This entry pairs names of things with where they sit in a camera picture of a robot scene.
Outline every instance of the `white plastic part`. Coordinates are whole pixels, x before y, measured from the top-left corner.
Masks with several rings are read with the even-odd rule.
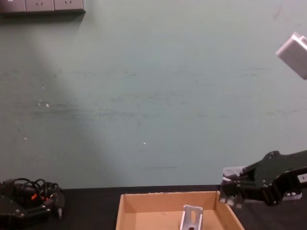
[[[239,166],[239,167],[226,167],[226,168],[223,168],[223,175],[224,176],[231,176],[233,174],[236,174],[237,176],[239,176],[240,172],[242,172],[243,168],[245,168],[245,167]]]
[[[276,55],[302,79],[307,79],[307,40],[305,37],[295,32],[276,51]]]

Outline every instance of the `cardboard box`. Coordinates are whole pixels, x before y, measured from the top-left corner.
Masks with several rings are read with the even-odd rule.
[[[203,207],[203,230],[244,230],[219,192],[121,195],[116,230],[179,230],[184,205]]]

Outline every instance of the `electrical outlet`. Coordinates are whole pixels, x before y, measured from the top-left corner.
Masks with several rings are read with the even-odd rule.
[[[54,0],[56,11],[84,10],[83,0]]]
[[[0,13],[25,12],[24,0],[0,0]]]
[[[53,0],[25,0],[27,12],[54,11]]]

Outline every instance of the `table surface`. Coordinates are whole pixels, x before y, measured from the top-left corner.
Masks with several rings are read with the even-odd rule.
[[[30,230],[115,230],[121,194],[149,192],[215,191],[216,185],[125,187],[65,190],[63,220],[51,218]],[[303,198],[275,207],[263,203],[244,204],[235,214],[245,230],[305,230],[307,228],[307,191]]]

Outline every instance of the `black cable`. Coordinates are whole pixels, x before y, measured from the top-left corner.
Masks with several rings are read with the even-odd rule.
[[[49,189],[49,194],[58,192],[59,185],[57,183],[47,182],[47,187]]]
[[[30,183],[30,184],[32,185],[32,187],[35,189],[37,195],[38,195],[38,196],[41,196],[41,195],[40,195],[40,191],[39,191],[39,189],[41,189],[41,186],[39,185],[39,183],[34,182],[34,181],[31,181],[31,180],[29,180],[29,179],[27,179],[27,178],[18,178],[18,179],[15,179],[14,181],[15,181],[15,182],[16,182],[16,181],[27,181],[27,183],[25,183],[25,184]]]
[[[39,181],[43,182],[43,186],[44,186],[44,200],[46,200],[47,199],[47,192],[48,192],[48,190],[47,190],[47,183],[46,183],[46,181],[44,179],[38,179],[38,180],[36,180],[34,182],[38,183]]]

